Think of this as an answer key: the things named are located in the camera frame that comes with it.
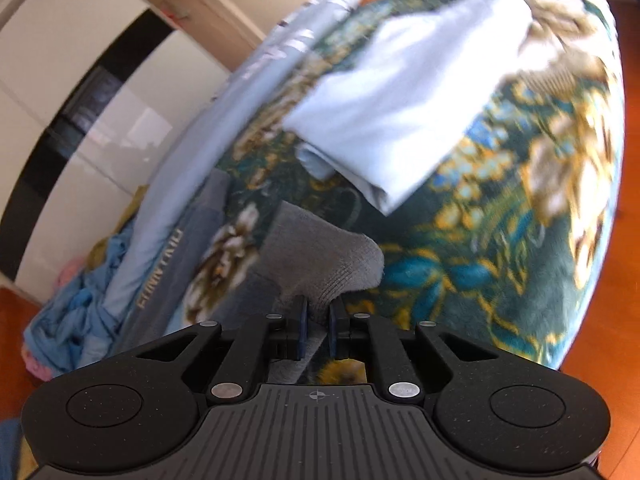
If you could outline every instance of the green floral fabric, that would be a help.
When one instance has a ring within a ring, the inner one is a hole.
[[[314,180],[296,160],[296,136],[280,127],[322,74],[353,65],[383,20],[450,1],[376,1],[321,42],[218,165],[234,180],[230,225],[257,211],[243,236],[259,248],[286,200],[366,234],[383,250],[384,278],[345,297],[350,312],[403,328],[435,320],[557,367],[597,280],[620,179],[623,97],[604,0],[526,0],[540,11],[528,41],[558,39],[558,62],[505,80],[465,138],[388,217],[343,177]],[[608,52],[582,50],[584,38]],[[216,294],[206,297],[198,308],[214,308]]]

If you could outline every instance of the pink clothing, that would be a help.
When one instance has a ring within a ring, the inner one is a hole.
[[[64,287],[68,282],[74,279],[76,274],[78,274],[78,272],[80,272],[80,270],[84,267],[85,261],[85,256],[78,256],[69,261],[60,271],[60,274],[58,275],[58,278],[56,279],[56,283],[54,285],[54,290],[60,290],[60,288]]]
[[[22,360],[24,361],[27,371],[31,375],[45,382],[50,381],[53,378],[53,373],[50,368],[47,368],[45,365],[40,364],[38,361],[36,361],[35,357],[31,354],[25,343],[22,343],[22,350],[20,351],[20,355],[22,355]]]

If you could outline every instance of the circular pad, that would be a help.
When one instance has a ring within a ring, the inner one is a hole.
[[[509,386],[491,396],[491,409],[504,422],[520,428],[544,428],[564,415],[564,402],[537,386]]]
[[[66,405],[71,418],[89,428],[117,426],[135,417],[140,408],[140,394],[120,384],[90,386],[76,393]]]

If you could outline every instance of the blue clothing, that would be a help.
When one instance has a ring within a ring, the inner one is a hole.
[[[0,480],[14,480],[20,460],[20,420],[0,422]]]
[[[124,316],[104,308],[104,293],[129,247],[133,222],[109,238],[105,262],[82,270],[61,288],[24,330],[24,341],[53,376],[91,364],[105,355]]]

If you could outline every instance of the gray sock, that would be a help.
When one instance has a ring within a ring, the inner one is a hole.
[[[311,318],[324,324],[331,300],[380,284],[384,263],[371,238],[283,202],[252,271],[280,286],[283,304],[299,294],[306,296]]]

